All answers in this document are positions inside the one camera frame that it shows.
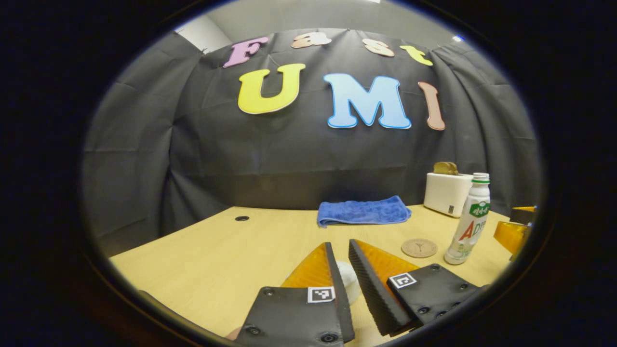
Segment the yellow letter u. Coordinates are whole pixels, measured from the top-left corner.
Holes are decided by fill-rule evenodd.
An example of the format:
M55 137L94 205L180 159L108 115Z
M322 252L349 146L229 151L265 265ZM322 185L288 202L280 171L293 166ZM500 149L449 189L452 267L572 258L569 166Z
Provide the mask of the yellow letter u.
M283 87L281 92L271 98L262 97L263 78L270 70L256 70L240 76L240 94L238 95L238 107L240 110L259 114L278 111L296 100L300 90L300 70L304 64L288 64L280 66L277 71L283 73Z

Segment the white ball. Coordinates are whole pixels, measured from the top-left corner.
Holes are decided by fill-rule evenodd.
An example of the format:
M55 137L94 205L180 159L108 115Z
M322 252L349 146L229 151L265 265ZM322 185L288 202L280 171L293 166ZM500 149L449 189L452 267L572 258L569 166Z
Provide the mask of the white ball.
M349 304L353 304L360 296L360 284L358 283L358 277L355 275L354 268L348 262L336 261L336 265L341 273L343 279L343 285L347 292L347 299Z

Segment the cork coaster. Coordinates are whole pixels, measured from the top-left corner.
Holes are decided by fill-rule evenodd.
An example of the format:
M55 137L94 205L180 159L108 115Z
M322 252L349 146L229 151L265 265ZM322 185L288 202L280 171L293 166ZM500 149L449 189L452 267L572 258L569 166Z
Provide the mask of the cork coaster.
M437 245L426 238L412 238L400 247L403 253L414 258L426 258L437 253Z

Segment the ceiling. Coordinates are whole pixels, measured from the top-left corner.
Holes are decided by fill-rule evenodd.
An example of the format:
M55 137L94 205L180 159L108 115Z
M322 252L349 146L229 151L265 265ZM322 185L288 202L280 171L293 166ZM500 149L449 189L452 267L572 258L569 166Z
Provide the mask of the ceiling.
M232 41L301 28L350 28L436 48L456 33L417 10L381 0L238 0L207 13Z

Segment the black curtain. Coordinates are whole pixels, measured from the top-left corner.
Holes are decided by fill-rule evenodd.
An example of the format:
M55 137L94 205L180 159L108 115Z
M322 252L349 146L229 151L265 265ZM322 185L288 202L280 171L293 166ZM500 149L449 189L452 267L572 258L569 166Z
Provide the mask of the black curtain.
M294 49L293 37L321 31L327 45ZM116 254L187 227L230 206L317 209L322 201L424 200L437 161L459 172L489 172L492 210L538 203L539 160L529 114L489 61L469 45L433 51L375 33L291 30L243 64L222 68L227 46L202 55L169 34L131 64L96 112L85 149L86 207L104 251ZM369 52L362 39L386 43L394 57ZM433 62L413 60L411 45ZM270 69L262 96L281 90L281 65L303 63L300 92L267 114L238 107L239 77ZM366 90L377 76L400 81L409 129L327 124L333 114L328 73L348 73ZM439 91L444 131L426 124L418 82Z

